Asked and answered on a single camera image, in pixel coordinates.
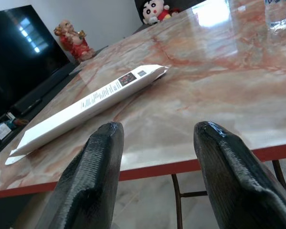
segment floor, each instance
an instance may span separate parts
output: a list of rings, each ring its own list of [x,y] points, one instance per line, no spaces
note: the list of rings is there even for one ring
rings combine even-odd
[[[280,160],[286,179],[286,159]],[[271,162],[266,165],[273,171]],[[178,174],[181,192],[204,189],[201,172]],[[36,195],[14,224],[34,228],[51,193]],[[182,199],[184,229],[217,229],[208,197]],[[173,182],[169,175],[119,183],[112,229],[176,229]]]

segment white wall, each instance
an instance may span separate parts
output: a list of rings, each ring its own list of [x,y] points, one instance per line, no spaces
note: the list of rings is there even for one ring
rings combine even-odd
[[[0,0],[0,10],[32,5],[48,30],[68,19],[84,30],[90,47],[98,50],[130,36],[141,25],[134,0]]]

